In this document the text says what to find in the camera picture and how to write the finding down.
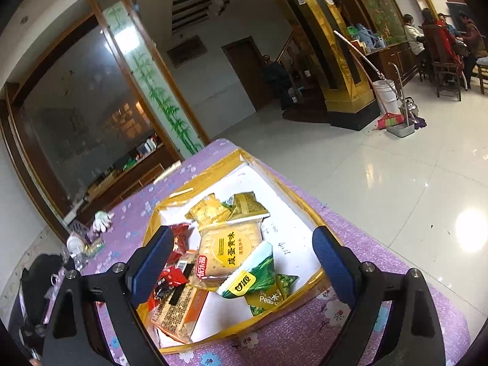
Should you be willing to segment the red black sugar candy packet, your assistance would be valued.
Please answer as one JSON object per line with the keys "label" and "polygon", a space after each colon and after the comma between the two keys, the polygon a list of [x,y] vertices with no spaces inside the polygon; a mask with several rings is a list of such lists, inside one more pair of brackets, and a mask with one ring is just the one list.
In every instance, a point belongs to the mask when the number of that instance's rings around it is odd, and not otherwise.
{"label": "red black sugar candy packet", "polygon": [[148,298],[147,305],[151,311],[160,302],[166,299],[176,288],[185,285],[188,279],[184,273],[175,266],[165,267],[156,280],[156,285],[152,289]]}

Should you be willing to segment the orange cracker packet with barcode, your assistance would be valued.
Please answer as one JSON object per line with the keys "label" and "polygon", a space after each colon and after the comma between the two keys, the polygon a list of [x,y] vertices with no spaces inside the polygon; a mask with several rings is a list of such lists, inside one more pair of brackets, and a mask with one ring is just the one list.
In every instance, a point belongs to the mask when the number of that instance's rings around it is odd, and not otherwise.
{"label": "orange cracker packet with barcode", "polygon": [[208,291],[186,284],[160,302],[151,316],[151,324],[171,339],[189,344]]}

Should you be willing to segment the dark red date snack packet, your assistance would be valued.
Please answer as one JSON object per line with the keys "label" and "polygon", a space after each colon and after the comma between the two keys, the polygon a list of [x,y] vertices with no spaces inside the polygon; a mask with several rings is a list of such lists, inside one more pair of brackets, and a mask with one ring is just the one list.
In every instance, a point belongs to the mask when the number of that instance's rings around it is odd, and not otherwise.
{"label": "dark red date snack packet", "polygon": [[179,223],[170,226],[174,234],[173,254],[182,255],[187,251],[188,237],[190,235],[189,223]]}

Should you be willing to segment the green pea snack packet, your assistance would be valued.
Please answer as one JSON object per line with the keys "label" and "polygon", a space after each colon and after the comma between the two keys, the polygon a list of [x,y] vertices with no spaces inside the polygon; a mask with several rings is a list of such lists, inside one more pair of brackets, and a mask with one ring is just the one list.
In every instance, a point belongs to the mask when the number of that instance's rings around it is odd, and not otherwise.
{"label": "green pea snack packet", "polygon": [[263,241],[218,287],[217,294],[228,300],[243,297],[252,316],[259,316],[287,300],[299,278],[275,271],[273,246]]}

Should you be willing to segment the salted egg yolk biscuit packet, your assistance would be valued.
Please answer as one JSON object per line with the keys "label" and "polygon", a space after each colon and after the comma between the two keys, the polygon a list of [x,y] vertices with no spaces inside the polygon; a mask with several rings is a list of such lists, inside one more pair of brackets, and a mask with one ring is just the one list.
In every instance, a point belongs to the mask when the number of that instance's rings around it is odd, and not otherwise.
{"label": "salted egg yolk biscuit packet", "polygon": [[262,242],[263,218],[238,219],[199,230],[194,283],[214,291]]}

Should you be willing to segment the gold foil snack packet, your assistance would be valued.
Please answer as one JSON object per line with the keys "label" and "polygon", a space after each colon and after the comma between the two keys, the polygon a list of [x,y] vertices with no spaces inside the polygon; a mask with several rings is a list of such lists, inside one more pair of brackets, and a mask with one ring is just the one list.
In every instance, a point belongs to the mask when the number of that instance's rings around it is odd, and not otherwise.
{"label": "gold foil snack packet", "polygon": [[231,208],[221,203],[214,193],[202,198],[192,206],[185,217],[195,221],[198,228],[207,229],[224,224],[231,216]]}

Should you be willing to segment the yellow green snack packet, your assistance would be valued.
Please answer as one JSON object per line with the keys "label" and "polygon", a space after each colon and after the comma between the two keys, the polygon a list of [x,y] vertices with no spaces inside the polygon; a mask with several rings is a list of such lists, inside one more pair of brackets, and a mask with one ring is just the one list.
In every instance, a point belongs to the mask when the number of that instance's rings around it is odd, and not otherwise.
{"label": "yellow green snack packet", "polygon": [[231,212],[229,221],[254,217],[266,218],[270,215],[268,210],[257,201],[254,192],[236,193],[224,201],[223,206]]}

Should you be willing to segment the green biscuit packet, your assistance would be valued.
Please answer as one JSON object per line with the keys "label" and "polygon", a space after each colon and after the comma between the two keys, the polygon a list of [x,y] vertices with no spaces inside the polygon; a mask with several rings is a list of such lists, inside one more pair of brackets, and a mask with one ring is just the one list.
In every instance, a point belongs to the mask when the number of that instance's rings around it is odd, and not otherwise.
{"label": "green biscuit packet", "polygon": [[89,258],[95,258],[105,247],[102,237],[98,237],[93,243],[85,247],[84,254]]}

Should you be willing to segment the white plastic jar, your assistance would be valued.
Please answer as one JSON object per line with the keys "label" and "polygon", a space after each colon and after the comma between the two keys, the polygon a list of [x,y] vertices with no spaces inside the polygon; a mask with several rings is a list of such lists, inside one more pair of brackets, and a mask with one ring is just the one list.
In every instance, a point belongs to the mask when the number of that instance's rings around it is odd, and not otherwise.
{"label": "white plastic jar", "polygon": [[73,232],[66,240],[66,248],[70,256],[74,258],[75,256],[85,254],[87,245],[80,235]]}

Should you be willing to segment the white cloth glove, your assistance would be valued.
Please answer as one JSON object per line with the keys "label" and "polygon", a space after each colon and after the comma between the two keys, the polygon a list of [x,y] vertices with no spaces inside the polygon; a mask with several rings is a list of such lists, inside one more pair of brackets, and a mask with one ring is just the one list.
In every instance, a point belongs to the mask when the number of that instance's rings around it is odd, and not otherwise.
{"label": "white cloth glove", "polygon": [[113,213],[98,211],[93,218],[92,230],[94,233],[105,233],[112,225]]}

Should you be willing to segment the black backpack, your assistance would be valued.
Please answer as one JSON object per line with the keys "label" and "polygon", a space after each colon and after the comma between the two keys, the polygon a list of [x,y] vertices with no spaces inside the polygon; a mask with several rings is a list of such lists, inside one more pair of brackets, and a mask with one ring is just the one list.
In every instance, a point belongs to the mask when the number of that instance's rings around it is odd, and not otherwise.
{"label": "black backpack", "polygon": [[41,254],[20,277],[7,331],[27,359],[42,356],[50,307],[56,298],[55,285],[66,269],[72,269],[71,258],[59,254]]}

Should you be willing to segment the yellow cardboard box tray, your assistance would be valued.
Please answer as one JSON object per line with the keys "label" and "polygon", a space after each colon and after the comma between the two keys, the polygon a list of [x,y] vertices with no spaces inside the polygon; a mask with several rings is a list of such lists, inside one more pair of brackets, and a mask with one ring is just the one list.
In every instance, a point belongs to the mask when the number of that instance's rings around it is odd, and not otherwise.
{"label": "yellow cardboard box tray", "polygon": [[143,304],[162,354],[193,350],[266,325],[329,285],[312,247],[323,218],[277,175],[235,149],[165,197],[145,238],[188,228],[191,267],[176,304]]}

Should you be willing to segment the wooden counter cabinet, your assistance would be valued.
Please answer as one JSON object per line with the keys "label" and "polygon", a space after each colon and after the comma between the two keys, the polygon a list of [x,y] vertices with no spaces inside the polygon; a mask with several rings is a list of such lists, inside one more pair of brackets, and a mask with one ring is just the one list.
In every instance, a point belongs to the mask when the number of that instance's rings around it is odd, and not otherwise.
{"label": "wooden counter cabinet", "polygon": [[77,220],[87,226],[95,212],[110,211],[180,160],[181,158],[172,155],[165,145],[158,145],[155,150],[136,161],[129,169],[110,173],[96,186],[92,194],[87,194],[81,204],[64,217],[63,223],[68,226]]}

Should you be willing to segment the white tube on table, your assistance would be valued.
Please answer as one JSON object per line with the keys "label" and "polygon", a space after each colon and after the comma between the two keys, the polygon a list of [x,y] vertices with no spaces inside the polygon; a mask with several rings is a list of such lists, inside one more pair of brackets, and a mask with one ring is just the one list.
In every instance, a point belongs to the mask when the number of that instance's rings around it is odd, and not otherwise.
{"label": "white tube on table", "polygon": [[160,181],[163,181],[169,175],[171,175],[172,173],[174,173],[180,166],[181,166],[181,161],[180,160],[177,161],[177,162],[175,162],[175,163],[173,163],[170,167],[168,167],[167,169],[165,169],[159,176],[157,176],[154,179],[153,184],[156,185]]}

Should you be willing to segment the broom and dustpan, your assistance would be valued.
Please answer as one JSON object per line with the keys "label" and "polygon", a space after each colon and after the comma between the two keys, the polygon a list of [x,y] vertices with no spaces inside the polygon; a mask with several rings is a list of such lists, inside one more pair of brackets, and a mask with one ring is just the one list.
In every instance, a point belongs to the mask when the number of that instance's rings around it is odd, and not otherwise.
{"label": "broom and dustpan", "polygon": [[415,132],[415,124],[410,120],[403,86],[397,90],[395,82],[386,76],[338,30],[333,31],[343,41],[352,57],[363,69],[366,79],[373,89],[376,100],[380,104],[382,115],[376,122],[378,131],[386,131],[397,138],[403,139]]}

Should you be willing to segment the white bucket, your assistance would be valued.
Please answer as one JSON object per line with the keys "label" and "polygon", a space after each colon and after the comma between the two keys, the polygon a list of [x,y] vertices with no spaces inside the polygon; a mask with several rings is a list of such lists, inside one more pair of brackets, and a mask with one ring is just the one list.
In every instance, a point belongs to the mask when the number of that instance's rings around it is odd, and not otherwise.
{"label": "white bucket", "polygon": [[400,100],[393,80],[379,79],[372,83],[372,87],[378,101],[381,114],[400,114]]}

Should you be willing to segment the person in dark coat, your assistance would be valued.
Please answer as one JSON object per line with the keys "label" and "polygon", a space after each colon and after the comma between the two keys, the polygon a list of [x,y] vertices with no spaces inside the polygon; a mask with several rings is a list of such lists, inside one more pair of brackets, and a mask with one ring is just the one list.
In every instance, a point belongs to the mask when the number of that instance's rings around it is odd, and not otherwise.
{"label": "person in dark coat", "polygon": [[284,111],[293,104],[289,95],[289,90],[292,88],[289,75],[286,69],[279,62],[272,61],[269,55],[263,55],[263,60],[266,81],[274,95],[280,100],[280,107]]}

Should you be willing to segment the wooden chair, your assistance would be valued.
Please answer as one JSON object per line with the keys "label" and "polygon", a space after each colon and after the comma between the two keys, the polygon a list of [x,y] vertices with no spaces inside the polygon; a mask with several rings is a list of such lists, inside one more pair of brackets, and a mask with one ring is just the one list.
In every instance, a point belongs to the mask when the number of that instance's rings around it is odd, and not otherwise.
{"label": "wooden chair", "polygon": [[442,91],[454,93],[458,102],[461,101],[461,79],[458,66],[455,63],[432,62],[436,95],[439,98]]}

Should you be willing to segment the seated person in white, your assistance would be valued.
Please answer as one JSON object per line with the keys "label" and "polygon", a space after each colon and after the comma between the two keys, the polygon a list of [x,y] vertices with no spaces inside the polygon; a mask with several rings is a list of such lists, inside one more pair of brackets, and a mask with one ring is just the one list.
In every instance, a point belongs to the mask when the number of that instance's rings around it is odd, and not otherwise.
{"label": "seated person in white", "polygon": [[425,50],[423,33],[414,26],[414,18],[410,14],[403,15],[404,32],[409,42],[410,49],[415,56],[420,56]]}

